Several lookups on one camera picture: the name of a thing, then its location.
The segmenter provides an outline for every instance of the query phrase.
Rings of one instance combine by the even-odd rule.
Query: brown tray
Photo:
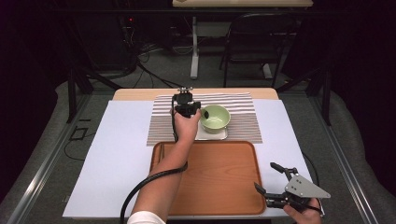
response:
[[[155,145],[152,169],[174,142]],[[196,141],[170,216],[258,215],[265,209],[254,146],[246,141]]]

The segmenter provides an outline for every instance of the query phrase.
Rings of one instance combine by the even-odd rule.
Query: white table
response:
[[[173,0],[173,7],[312,7],[312,0]],[[198,36],[225,36],[229,22],[204,22],[192,18],[191,79],[198,78]]]
[[[255,144],[263,187],[282,193],[289,182],[285,175],[270,167],[276,162],[296,167],[310,179],[310,174],[291,127],[282,101],[273,89],[197,89],[192,93],[250,92],[262,133],[262,144]],[[147,147],[153,99],[176,90],[119,90],[109,101],[92,142],[78,182],[64,210],[64,217],[115,218],[129,192],[149,173],[152,147]],[[131,200],[126,216],[134,205]],[[169,217],[204,218],[275,218],[286,217],[282,209],[267,208],[258,216]]]

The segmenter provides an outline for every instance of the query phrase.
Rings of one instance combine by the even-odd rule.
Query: striped cloth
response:
[[[262,134],[250,93],[194,94],[193,98],[195,102],[201,102],[202,107],[222,105],[230,111],[231,120],[227,126],[228,137],[225,140],[262,143]],[[160,95],[155,98],[148,130],[148,147],[155,146],[158,142],[174,141],[172,118],[169,113],[171,101],[172,95]]]

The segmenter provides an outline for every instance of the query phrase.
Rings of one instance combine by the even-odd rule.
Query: bowl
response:
[[[201,109],[201,125],[208,133],[220,133],[230,122],[230,112],[221,105],[207,105]]]

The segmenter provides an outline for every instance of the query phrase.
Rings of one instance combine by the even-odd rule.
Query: white sleeve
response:
[[[165,224],[165,222],[152,212],[140,211],[131,214],[128,224]]]

